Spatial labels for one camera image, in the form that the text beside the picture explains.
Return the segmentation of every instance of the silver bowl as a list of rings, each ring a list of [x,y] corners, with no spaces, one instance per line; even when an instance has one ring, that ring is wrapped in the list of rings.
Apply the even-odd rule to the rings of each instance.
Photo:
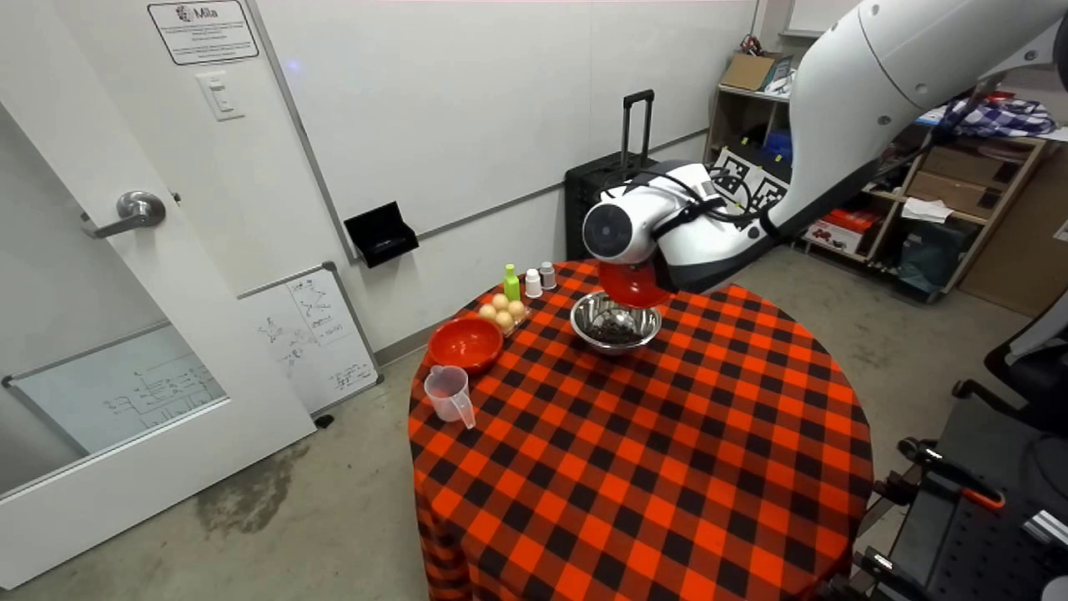
[[[662,313],[622,306],[604,294],[584,294],[572,305],[572,330],[596,355],[629,355],[648,348],[662,335]]]

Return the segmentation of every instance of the rolling suitcase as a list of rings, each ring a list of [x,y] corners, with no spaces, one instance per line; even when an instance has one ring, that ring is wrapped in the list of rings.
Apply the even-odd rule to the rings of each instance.
[[[645,105],[645,141],[640,153],[630,153],[630,112],[633,105]],[[588,210],[602,202],[602,192],[622,189],[623,182],[633,182],[654,161],[648,157],[648,136],[652,136],[652,116],[654,116],[654,89],[640,89],[623,98],[623,146],[616,153],[606,153],[595,165],[581,165],[564,174],[564,230],[568,230],[568,262],[592,256],[581,243],[581,221]]]

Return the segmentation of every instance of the clear plastic cup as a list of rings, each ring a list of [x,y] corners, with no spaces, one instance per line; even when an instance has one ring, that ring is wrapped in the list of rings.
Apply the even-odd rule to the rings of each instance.
[[[425,377],[425,394],[440,422],[464,422],[475,430],[475,404],[469,392],[469,371],[454,363],[435,363]]]

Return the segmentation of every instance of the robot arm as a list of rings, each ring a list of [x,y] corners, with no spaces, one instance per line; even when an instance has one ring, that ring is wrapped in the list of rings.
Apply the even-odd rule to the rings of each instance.
[[[1068,72],[1065,14],[1068,0],[862,0],[792,82],[796,177],[780,205],[739,221],[707,171],[691,165],[602,202],[584,221],[584,243],[604,265],[640,265],[662,251],[675,286],[704,291],[773,249],[779,230],[809,225],[831,189],[927,106],[994,72],[1053,62],[1055,46]]]

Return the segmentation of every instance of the bottle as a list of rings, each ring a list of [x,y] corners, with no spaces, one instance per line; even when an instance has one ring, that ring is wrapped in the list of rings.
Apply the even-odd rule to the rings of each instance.
[[[559,272],[552,262],[545,262],[539,274],[542,274],[542,291],[559,291]]]
[[[521,301],[521,274],[514,272],[514,265],[505,268],[505,299]]]
[[[535,299],[542,299],[545,291],[542,291],[542,274],[530,268],[526,274],[525,274],[525,299],[526,301],[535,301]]]

